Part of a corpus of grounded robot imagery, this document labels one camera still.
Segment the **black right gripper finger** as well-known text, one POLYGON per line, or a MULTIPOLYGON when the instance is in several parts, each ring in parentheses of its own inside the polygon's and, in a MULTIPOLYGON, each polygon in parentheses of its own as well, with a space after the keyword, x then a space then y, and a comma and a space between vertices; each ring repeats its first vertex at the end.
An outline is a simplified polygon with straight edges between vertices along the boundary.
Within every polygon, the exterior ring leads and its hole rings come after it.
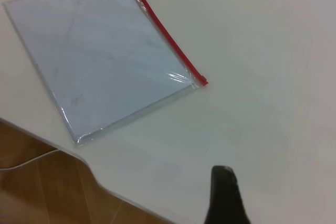
POLYGON ((209 209, 205 223, 250 224, 237 177, 228 166, 212 168, 209 209))

